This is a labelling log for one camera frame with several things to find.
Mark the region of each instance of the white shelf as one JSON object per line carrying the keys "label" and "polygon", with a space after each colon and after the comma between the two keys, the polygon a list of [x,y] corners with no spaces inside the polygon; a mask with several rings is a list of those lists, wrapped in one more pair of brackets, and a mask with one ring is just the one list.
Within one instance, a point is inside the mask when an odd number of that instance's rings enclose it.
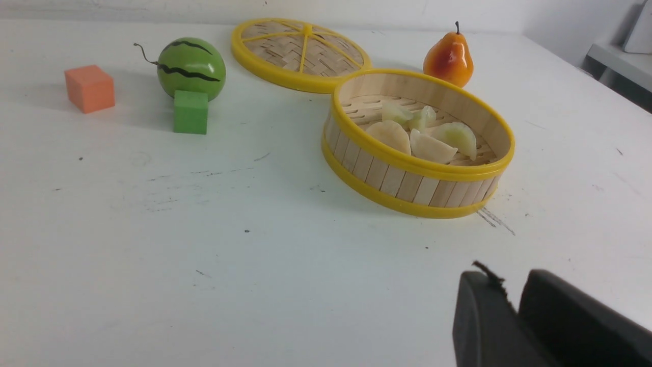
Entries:
{"label": "white shelf", "polygon": [[587,56],[652,92],[652,55],[628,54],[611,44],[593,44]]}

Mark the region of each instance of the dumpling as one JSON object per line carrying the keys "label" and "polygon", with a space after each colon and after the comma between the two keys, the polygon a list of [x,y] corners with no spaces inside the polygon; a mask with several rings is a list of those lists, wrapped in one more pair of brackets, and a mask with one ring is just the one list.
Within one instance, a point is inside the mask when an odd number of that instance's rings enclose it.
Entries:
{"label": "dumpling", "polygon": [[462,122],[449,122],[437,126],[432,136],[450,146],[458,148],[460,153],[468,155],[472,161],[478,156],[475,134],[470,127]]}
{"label": "dumpling", "polygon": [[416,129],[419,131],[424,131],[426,127],[428,127],[436,120],[437,114],[435,113],[435,109],[430,106],[425,106],[420,111],[414,112],[414,117],[412,120],[407,122],[407,126],[410,128],[410,130]]}
{"label": "dumpling", "polygon": [[457,153],[457,148],[422,134],[416,129],[410,131],[409,142],[415,157],[443,165],[449,164]]}
{"label": "dumpling", "polygon": [[366,130],[372,138],[402,153],[411,154],[408,133],[395,121],[377,122]]}
{"label": "dumpling", "polygon": [[381,115],[383,121],[395,121],[404,129],[407,129],[408,127],[408,120],[411,120],[414,117],[412,111],[392,102],[383,103]]}

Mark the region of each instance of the steamer basket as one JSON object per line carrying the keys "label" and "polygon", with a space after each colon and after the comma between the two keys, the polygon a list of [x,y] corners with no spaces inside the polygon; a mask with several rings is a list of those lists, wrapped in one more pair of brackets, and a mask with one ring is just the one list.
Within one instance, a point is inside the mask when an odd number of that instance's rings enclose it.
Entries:
{"label": "steamer basket", "polygon": [[360,46],[330,29],[266,18],[238,25],[231,52],[251,73],[286,88],[332,93],[345,76],[371,68]]}
{"label": "steamer basket", "polygon": [[[410,110],[425,105],[442,123],[461,121],[475,133],[478,157],[458,153],[448,165],[404,154],[364,130],[381,120],[386,101]],[[498,113],[472,94],[416,72],[372,69],[346,78],[333,92],[321,139],[324,158],[368,199],[419,217],[454,218],[480,210],[514,155],[514,135]]]}

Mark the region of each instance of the fake fruit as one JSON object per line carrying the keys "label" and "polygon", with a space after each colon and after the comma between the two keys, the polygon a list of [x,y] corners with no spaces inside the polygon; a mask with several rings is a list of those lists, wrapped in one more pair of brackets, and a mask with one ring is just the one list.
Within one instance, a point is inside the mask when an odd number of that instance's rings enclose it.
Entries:
{"label": "fake fruit", "polygon": [[402,153],[411,154],[408,133],[398,122],[387,120],[377,122],[366,130],[372,138]]}
{"label": "fake fruit", "polygon": [[455,22],[457,32],[447,33],[435,44],[423,61],[423,73],[464,87],[473,74],[473,60],[466,38],[460,33],[460,22]]}
{"label": "fake fruit", "polygon": [[449,164],[457,153],[457,148],[422,134],[416,129],[410,131],[409,143],[415,157],[443,165]]}
{"label": "fake fruit", "polygon": [[458,148],[460,153],[468,155],[474,161],[477,158],[475,134],[470,127],[462,122],[449,122],[437,126],[432,136],[452,147]]}
{"label": "fake fruit", "polygon": [[392,102],[383,103],[381,115],[383,121],[397,122],[404,129],[407,129],[408,121],[414,117],[410,110],[401,106],[400,104]]}
{"label": "fake fruit", "polygon": [[425,106],[421,111],[414,112],[412,120],[407,122],[410,130],[423,131],[428,125],[437,120],[435,109],[430,106]]}
{"label": "fake fruit", "polygon": [[177,90],[191,91],[206,93],[211,101],[224,87],[224,60],[212,44],[202,39],[176,39],[163,48],[158,61],[147,60],[143,46],[134,46],[140,47],[148,63],[156,65],[158,81],[170,97]]}

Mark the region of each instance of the toy pear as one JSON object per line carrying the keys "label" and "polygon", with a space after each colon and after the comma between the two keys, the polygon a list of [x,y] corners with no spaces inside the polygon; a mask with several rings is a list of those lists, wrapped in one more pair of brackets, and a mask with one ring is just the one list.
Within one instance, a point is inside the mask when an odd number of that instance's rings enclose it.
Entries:
{"label": "toy pear", "polygon": [[435,44],[423,61],[423,73],[464,87],[473,74],[473,60],[466,38],[460,33],[460,22],[455,22],[457,32],[447,33]]}

